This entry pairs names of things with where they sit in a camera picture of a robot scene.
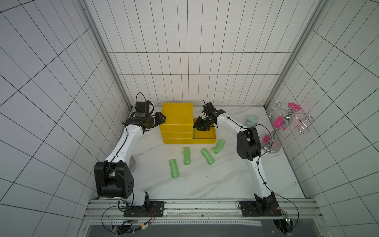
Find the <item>yellow bottom drawer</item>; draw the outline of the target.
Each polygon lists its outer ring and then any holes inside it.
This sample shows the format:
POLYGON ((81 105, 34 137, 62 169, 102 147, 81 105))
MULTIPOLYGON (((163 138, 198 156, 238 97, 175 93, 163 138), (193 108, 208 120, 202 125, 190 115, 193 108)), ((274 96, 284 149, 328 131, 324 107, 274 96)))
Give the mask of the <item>yellow bottom drawer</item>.
POLYGON ((208 131, 195 131, 195 139, 192 139, 193 144, 215 144, 217 140, 216 128, 211 127, 208 131))

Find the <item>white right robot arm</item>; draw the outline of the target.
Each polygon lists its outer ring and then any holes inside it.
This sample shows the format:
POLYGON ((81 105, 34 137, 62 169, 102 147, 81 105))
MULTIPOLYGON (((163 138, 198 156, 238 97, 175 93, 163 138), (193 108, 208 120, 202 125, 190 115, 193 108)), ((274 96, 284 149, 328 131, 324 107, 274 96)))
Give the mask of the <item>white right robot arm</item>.
POLYGON ((237 154, 247 162, 255 185, 255 203, 253 204, 255 211, 263 215, 275 208, 277 206, 275 193, 269 189, 265 181, 265 173, 260 162, 262 145, 257 130, 234 121, 224 110, 217 110, 209 102, 203 105, 202 115, 197 118, 193 128, 198 131, 208 131, 212 125, 220 125, 236 135, 237 154))

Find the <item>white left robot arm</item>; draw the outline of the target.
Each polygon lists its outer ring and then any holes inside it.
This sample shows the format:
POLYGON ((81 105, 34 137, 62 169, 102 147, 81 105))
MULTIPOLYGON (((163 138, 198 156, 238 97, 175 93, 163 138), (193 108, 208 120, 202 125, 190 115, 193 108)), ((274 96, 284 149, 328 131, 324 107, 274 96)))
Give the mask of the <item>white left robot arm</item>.
POLYGON ((143 206, 148 194, 134 187, 134 178, 129 168, 133 148, 146 130, 165 123, 166 116, 161 112, 148 113, 145 117, 129 117, 124 130, 113 151, 103 162, 94 166, 97 195, 105 198, 121 198, 132 206, 143 206))

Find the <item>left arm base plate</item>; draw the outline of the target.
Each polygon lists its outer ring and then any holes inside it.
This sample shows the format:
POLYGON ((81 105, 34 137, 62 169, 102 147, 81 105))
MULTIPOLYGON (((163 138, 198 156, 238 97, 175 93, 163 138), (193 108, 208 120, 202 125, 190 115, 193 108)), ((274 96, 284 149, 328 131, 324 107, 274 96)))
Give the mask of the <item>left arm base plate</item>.
POLYGON ((124 212, 124 217, 162 217, 165 202, 148 201, 142 206, 132 206, 124 212))

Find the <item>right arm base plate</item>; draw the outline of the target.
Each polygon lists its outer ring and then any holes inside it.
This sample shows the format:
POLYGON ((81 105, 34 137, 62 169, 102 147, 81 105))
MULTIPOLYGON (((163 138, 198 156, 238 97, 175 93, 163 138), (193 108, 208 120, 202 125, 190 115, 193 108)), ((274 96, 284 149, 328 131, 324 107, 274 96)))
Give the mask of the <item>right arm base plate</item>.
POLYGON ((282 212, 275 208, 265 207, 258 201, 240 201, 238 208, 243 217, 281 217, 282 212))

